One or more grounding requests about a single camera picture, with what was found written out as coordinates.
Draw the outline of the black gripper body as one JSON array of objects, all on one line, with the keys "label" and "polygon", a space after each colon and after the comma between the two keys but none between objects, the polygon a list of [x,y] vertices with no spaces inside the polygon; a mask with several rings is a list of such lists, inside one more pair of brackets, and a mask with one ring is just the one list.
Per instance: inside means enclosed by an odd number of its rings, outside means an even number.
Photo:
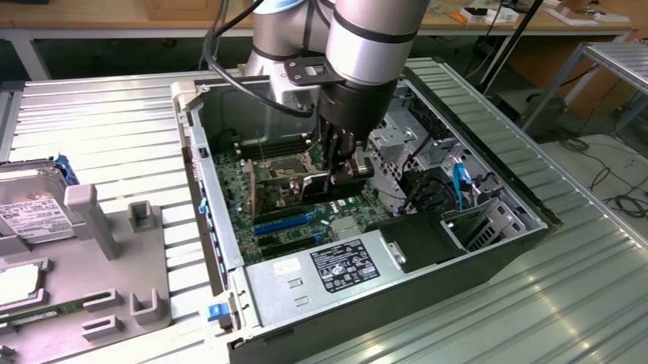
[{"label": "black gripper body", "polygon": [[365,141],[383,122],[399,80],[377,86],[349,80],[321,87],[319,102],[319,137],[345,130],[357,141]]}]

